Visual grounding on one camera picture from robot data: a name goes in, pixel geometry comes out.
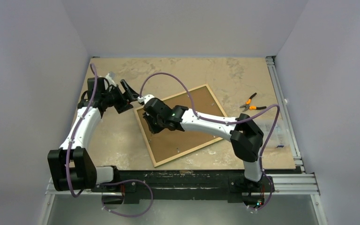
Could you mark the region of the green wooden picture frame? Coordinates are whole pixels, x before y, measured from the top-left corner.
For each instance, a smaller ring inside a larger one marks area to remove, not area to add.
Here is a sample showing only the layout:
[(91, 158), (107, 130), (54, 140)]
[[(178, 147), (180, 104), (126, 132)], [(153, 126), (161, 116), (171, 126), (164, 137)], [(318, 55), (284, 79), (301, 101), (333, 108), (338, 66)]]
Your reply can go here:
[[(227, 116), (208, 84), (191, 88), (189, 91), (197, 110), (215, 116)], [(197, 131), (182, 132), (164, 129), (158, 134), (152, 134), (143, 118), (143, 107), (135, 108), (134, 113), (155, 168), (223, 140), (216, 135)]]

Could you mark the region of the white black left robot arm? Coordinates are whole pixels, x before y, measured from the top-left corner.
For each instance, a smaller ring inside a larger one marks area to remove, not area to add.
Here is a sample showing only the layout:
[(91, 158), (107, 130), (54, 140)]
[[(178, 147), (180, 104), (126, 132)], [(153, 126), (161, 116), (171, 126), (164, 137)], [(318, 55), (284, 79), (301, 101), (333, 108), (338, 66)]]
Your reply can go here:
[(47, 160), (57, 191), (92, 189), (103, 186), (110, 192), (121, 186), (115, 166), (96, 167), (87, 148), (104, 112), (114, 107), (117, 113), (133, 108), (139, 94), (125, 80), (117, 85), (109, 77), (88, 78), (87, 90), (77, 105), (77, 115), (65, 141), (57, 150), (49, 151)]

